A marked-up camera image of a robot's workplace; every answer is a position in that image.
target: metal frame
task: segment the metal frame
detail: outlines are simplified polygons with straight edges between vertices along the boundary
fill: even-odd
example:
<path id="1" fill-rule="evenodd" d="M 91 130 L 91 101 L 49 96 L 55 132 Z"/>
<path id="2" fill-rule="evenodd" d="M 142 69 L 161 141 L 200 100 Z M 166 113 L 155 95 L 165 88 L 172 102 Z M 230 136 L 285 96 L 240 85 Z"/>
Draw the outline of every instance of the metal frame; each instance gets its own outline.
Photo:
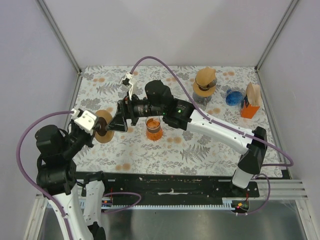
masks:
<path id="1" fill-rule="evenodd" d="M 78 74 L 81 73 L 81 68 L 79 66 L 79 64 L 77 63 L 77 60 L 75 58 L 75 56 L 73 55 L 70 47 L 67 44 L 66 39 L 64 38 L 62 32 L 60 31 L 53 15 L 51 14 L 46 2 L 44 0 L 36 0 L 36 2 L 38 3 L 40 9 L 43 12 L 43 15 L 45 16 L 45 18 L 47 19 L 50 27 L 52 28 L 55 36 L 57 37 L 58 41 L 60 42 L 63 50 L 65 51 L 65 53 L 67 54 L 70 62 L 72 63 L 74 69 L 76 70 L 76 72 Z"/>
<path id="2" fill-rule="evenodd" d="M 73 95 L 72 95 L 71 102 L 70 102 L 68 110 L 73 109 L 75 104 L 76 104 L 76 100 L 77 100 L 77 96 L 78 96 L 78 93 L 79 93 L 79 89 L 80 89 L 80 86 L 81 86 L 82 79 L 83 79 L 83 76 L 81 75 L 81 73 L 78 73 L 77 74 L 77 78 L 76 78 L 76 83 L 75 83 L 75 86 L 74 86 Z M 69 122 L 71 120 L 71 117 L 72 117 L 71 114 L 67 115 L 63 129 L 67 130 L 68 124 L 69 124 Z"/>
<path id="3" fill-rule="evenodd" d="M 265 49 L 264 49 L 264 51 L 263 51 L 263 53 L 262 53 L 257 65 L 255 67 L 257 72 L 260 70 L 262 64 L 266 60 L 266 57 L 268 56 L 270 50 L 272 49 L 272 47 L 274 46 L 275 42 L 277 41 L 279 35 L 281 34 L 282 30 L 284 29 L 284 26 L 288 22 L 289 17 L 291 16 L 291 14 L 296 9 L 299 1 L 300 0 L 291 0 L 289 6 L 287 7 L 286 11 L 284 12 L 284 15 L 282 16 L 278 26 L 276 27 L 276 29 L 275 29 L 270 41 L 268 42 L 267 46 L 265 47 Z"/>
<path id="4" fill-rule="evenodd" d="M 40 227 L 45 215 L 48 200 L 44 197 L 36 197 L 33 203 L 31 215 L 23 236 L 23 240 L 36 240 L 40 233 Z"/>
<path id="5" fill-rule="evenodd" d="M 319 240 L 320 232 L 309 200 L 296 200 L 299 216 L 308 240 Z"/>
<path id="6" fill-rule="evenodd" d="M 257 183 L 260 197 L 252 200 L 264 200 L 268 194 L 268 184 L 266 180 L 258 179 Z M 308 200 L 306 190 L 301 180 L 295 179 L 270 179 L 271 192 L 269 200 L 283 201 L 283 200 Z M 226 198 L 228 200 L 243 200 L 242 198 Z"/>

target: table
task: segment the table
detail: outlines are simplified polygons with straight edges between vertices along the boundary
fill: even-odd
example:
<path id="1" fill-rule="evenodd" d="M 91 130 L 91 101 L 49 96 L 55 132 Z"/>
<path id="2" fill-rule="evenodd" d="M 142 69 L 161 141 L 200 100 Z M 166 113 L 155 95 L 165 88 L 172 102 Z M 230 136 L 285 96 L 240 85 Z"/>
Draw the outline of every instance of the table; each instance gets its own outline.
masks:
<path id="1" fill-rule="evenodd" d="M 172 66 L 171 69 L 192 94 L 192 84 L 198 70 L 204 66 Z M 268 142 L 273 136 L 264 106 L 252 119 L 240 117 L 240 106 L 228 106 L 225 102 L 228 89 L 245 92 L 249 82 L 257 83 L 253 67 L 212 66 L 216 69 L 217 86 L 212 100 L 206 106 L 209 114 L 240 127 L 255 129 L 261 126 L 267 131 Z M 121 77 L 131 70 L 130 66 L 88 66 L 82 73 L 82 82 L 75 106 L 96 112 L 107 109 L 116 113 L 117 101 L 126 95 L 127 88 L 119 84 Z M 152 80 L 162 80 L 172 94 L 188 100 L 179 84 L 162 66 L 139 66 L 134 72 L 137 79 L 136 94 L 146 96 L 144 87 Z M 210 137 L 174 129 L 164 122 L 163 137 L 151 141 L 146 137 L 145 119 L 141 118 L 128 132 L 116 132 L 111 142 L 85 147 L 74 158 L 77 171 L 114 172 L 168 175 L 232 176 L 240 154 L 229 146 Z M 279 163 L 277 152 L 269 148 L 264 163 Z M 282 177 L 279 167 L 263 167 L 269 177 Z"/>

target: gray wall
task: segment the gray wall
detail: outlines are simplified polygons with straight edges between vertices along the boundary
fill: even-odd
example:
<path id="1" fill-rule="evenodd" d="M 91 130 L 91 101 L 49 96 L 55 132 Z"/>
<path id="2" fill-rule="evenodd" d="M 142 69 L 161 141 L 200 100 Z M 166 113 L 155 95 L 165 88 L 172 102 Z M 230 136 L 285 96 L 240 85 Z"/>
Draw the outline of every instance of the gray wall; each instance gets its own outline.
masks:
<path id="1" fill-rule="evenodd" d="M 16 164 L 23 131 L 45 114 L 67 110 L 76 72 L 34 0 L 4 0 L 0 7 L 0 238 L 22 239 L 35 198 Z M 63 127 L 66 117 L 47 122 Z M 35 180 L 35 131 L 22 162 Z"/>
<path id="2" fill-rule="evenodd" d="M 255 66 L 290 1 L 45 0 L 82 68 Z"/>
<path id="3" fill-rule="evenodd" d="M 293 175 L 320 220 L 320 1 L 301 0 L 260 75 Z"/>

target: purple cable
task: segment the purple cable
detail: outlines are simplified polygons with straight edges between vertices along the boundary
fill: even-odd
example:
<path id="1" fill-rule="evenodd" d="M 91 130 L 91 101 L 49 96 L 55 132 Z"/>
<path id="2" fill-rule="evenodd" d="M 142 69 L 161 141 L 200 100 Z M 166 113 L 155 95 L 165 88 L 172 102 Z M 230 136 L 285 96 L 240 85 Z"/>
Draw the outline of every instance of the purple cable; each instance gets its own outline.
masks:
<path id="1" fill-rule="evenodd" d="M 142 198 L 139 193 L 127 192 L 127 191 L 124 191 L 124 192 L 110 192 L 110 193 L 107 193 L 107 194 L 103 195 L 103 198 L 107 197 L 107 196 L 110 196 L 110 195 L 122 195 L 122 194 L 123 195 L 135 195 L 135 196 L 138 196 L 139 199 L 134 204 L 131 204 L 130 206 L 126 206 L 126 207 L 123 207 L 123 208 L 120 208 L 120 209 L 117 209 L 117 210 L 114 210 L 114 211 L 102 212 L 101 214 L 114 214 L 114 213 L 121 212 L 123 210 L 129 209 L 129 208 L 137 205 L 141 201 L 141 198 Z"/>
<path id="2" fill-rule="evenodd" d="M 285 152 L 283 151 L 282 149 L 280 149 L 279 147 L 267 142 L 267 141 L 264 141 L 256 136 L 251 136 L 249 134 L 245 134 L 243 131 L 240 131 L 238 129 L 235 129 L 231 126 L 228 126 L 228 125 L 225 125 L 221 122 L 218 122 L 214 119 L 210 119 L 207 115 L 205 115 L 201 110 L 200 108 L 197 106 L 196 102 L 193 100 L 193 98 L 189 95 L 189 93 L 187 92 L 186 88 L 183 86 L 183 84 L 181 83 L 181 81 L 179 80 L 179 78 L 176 76 L 176 74 L 169 68 L 168 65 L 166 65 L 163 61 L 161 61 L 160 59 L 154 57 L 154 56 L 145 56 L 143 58 L 141 58 L 139 61 L 136 62 L 136 64 L 133 66 L 133 68 L 131 69 L 130 73 L 133 74 L 134 70 L 136 69 L 136 67 L 145 59 L 153 59 L 153 60 L 156 60 L 157 62 L 161 63 L 171 74 L 172 76 L 175 78 L 175 80 L 179 83 L 179 85 L 181 86 L 182 90 L 184 91 L 184 93 L 186 94 L 186 96 L 188 97 L 188 99 L 191 101 L 191 103 L 193 104 L 193 106 L 195 107 L 195 109 L 200 113 L 200 115 L 202 117 L 204 117 L 206 120 L 208 121 L 211 121 L 212 123 L 214 124 L 217 124 L 221 127 L 224 127 L 226 129 L 229 129 L 231 131 L 234 131 L 235 133 L 237 134 L 240 134 L 242 136 L 245 136 L 245 137 L 248 137 L 248 138 L 251 138 L 253 140 L 256 140 L 260 143 L 263 143 L 264 145 L 267 145 L 273 149 L 275 149 L 276 151 L 278 151 L 279 153 L 281 153 L 282 155 L 284 155 L 290 163 L 285 163 L 285 164 L 280 164 L 280 163 L 268 163 L 268 164 L 263 164 L 262 167 L 270 167 L 270 166 L 278 166 L 278 167 L 291 167 L 294 165 L 294 161 L 293 159 Z"/>
<path id="3" fill-rule="evenodd" d="M 256 178 L 259 177 L 259 176 L 264 176 L 265 179 L 266 179 L 266 181 L 267 181 L 267 183 L 268 183 L 268 194 L 267 194 L 267 196 L 266 196 L 266 199 L 265 199 L 264 203 L 263 203 L 260 207 L 258 207 L 256 210 L 253 210 L 253 211 L 250 211 L 250 212 L 246 212 L 246 213 L 238 213 L 237 216 L 239 216 L 239 215 L 240 215 L 240 216 L 247 216 L 247 215 L 255 214 L 255 213 L 259 212 L 261 209 L 263 209 L 263 208 L 267 205 L 267 203 L 268 203 L 268 201 L 269 201 L 269 198 L 270 198 L 270 193 L 271 193 L 270 180 L 269 180 L 269 178 L 267 177 L 267 175 L 265 175 L 264 173 L 260 173 L 260 174 L 256 175 L 256 176 L 255 176 L 254 178 L 252 178 L 252 179 L 254 180 L 254 179 L 256 179 Z"/>
<path id="4" fill-rule="evenodd" d="M 35 121 L 34 123 L 32 123 L 22 134 L 22 136 L 20 137 L 18 144 L 16 146 L 16 151 L 15 151 L 15 157 L 16 157 L 16 163 L 18 164 L 18 167 L 20 169 L 20 172 L 22 173 L 22 175 L 24 176 L 24 178 L 32 185 L 34 186 L 36 189 L 38 189 L 41 193 L 43 193 L 48 199 L 52 200 L 54 202 L 54 204 L 57 206 L 57 208 L 59 209 L 62 217 L 66 216 L 66 213 L 64 211 L 64 209 L 62 208 L 62 206 L 60 205 L 60 203 L 53 197 L 51 196 L 48 192 L 46 192 L 45 190 L 43 190 L 40 186 L 38 186 L 30 177 L 29 175 L 26 173 L 24 167 L 22 166 L 22 162 L 21 162 L 21 156 L 20 156 L 20 152 L 21 152 L 21 146 L 22 143 L 24 141 L 24 139 L 26 138 L 27 134 L 30 132 L 30 130 L 36 126 L 38 123 L 42 122 L 43 120 L 53 117 L 53 116 L 57 116 L 57 115 L 63 115 L 63 114 L 72 114 L 73 111 L 58 111 L 58 112 L 54 112 L 48 115 L 45 115 L 41 118 L 39 118 L 37 121 Z M 70 240 L 73 240 L 72 237 L 72 232 L 71 232 L 71 228 L 69 225 L 69 221 L 68 219 L 64 218 L 64 223 L 65 223 L 65 227 L 69 236 Z"/>

